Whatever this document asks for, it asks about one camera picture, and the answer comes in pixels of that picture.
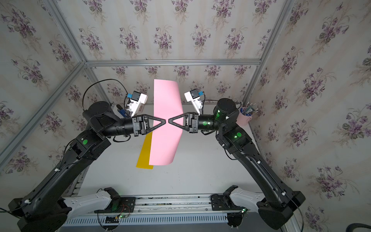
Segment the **pink rectangular paper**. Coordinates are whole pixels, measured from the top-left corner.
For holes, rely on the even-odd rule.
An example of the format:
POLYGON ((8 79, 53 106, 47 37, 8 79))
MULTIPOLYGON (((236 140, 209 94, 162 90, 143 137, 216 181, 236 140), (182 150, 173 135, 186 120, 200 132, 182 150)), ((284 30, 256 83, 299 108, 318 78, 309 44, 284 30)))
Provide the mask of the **pink rectangular paper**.
POLYGON ((178 83, 169 80, 154 80, 153 116, 164 119, 166 124, 152 134, 149 164, 169 165, 173 162, 183 130, 171 125, 168 119, 183 114, 178 83))

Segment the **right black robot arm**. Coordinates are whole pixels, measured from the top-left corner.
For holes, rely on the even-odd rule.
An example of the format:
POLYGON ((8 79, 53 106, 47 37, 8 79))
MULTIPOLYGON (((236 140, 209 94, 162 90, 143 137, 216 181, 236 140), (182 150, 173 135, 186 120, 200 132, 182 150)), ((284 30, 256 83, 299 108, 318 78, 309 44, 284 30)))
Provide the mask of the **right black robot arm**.
POLYGON ((256 203, 258 213, 272 229, 286 224, 306 200, 301 191, 293 191, 267 164, 247 132, 237 124, 240 110, 233 100, 218 100, 213 114, 187 112, 168 122, 190 133, 215 131, 215 138, 232 160, 239 161, 263 193, 256 203))

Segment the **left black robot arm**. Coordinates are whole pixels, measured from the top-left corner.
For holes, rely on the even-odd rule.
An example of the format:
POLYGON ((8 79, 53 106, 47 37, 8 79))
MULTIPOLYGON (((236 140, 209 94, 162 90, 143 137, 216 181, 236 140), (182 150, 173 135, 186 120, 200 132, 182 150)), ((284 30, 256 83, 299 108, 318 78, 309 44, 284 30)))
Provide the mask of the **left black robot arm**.
POLYGON ((79 203, 63 198, 65 190, 111 145, 112 136, 139 136, 165 125, 166 120, 151 115, 119 118, 108 102, 98 101, 84 110, 87 127, 66 146, 62 160, 28 195, 13 199, 8 207, 19 218, 22 232, 54 232, 66 221, 94 210, 106 209, 119 199, 113 188, 103 196, 88 197, 79 203))

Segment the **yellow rectangular paper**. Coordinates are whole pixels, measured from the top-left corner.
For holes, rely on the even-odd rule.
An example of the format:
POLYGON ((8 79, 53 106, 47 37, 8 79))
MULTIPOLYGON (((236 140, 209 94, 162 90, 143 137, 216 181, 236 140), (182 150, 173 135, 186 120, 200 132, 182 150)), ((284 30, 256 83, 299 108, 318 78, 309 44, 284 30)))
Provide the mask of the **yellow rectangular paper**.
POLYGON ((152 133, 146 135, 136 168, 152 170, 153 166, 149 164, 151 151, 152 133))

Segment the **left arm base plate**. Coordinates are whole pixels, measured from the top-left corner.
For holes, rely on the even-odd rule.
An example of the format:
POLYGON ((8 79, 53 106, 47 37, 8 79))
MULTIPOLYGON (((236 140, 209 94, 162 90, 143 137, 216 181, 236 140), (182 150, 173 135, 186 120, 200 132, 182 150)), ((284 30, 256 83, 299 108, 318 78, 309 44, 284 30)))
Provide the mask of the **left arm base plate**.
POLYGON ((135 207, 135 197, 121 197, 120 199, 114 199, 111 203, 103 210, 95 210, 94 213, 133 213, 135 207))

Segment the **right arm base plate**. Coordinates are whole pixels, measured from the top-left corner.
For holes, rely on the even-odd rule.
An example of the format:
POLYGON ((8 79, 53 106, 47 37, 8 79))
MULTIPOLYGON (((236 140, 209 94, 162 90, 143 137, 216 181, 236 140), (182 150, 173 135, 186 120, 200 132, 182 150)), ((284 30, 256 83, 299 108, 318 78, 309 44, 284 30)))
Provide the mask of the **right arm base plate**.
POLYGON ((247 212, 247 208, 236 206, 228 196, 213 194, 210 196, 213 211, 239 211, 247 212))

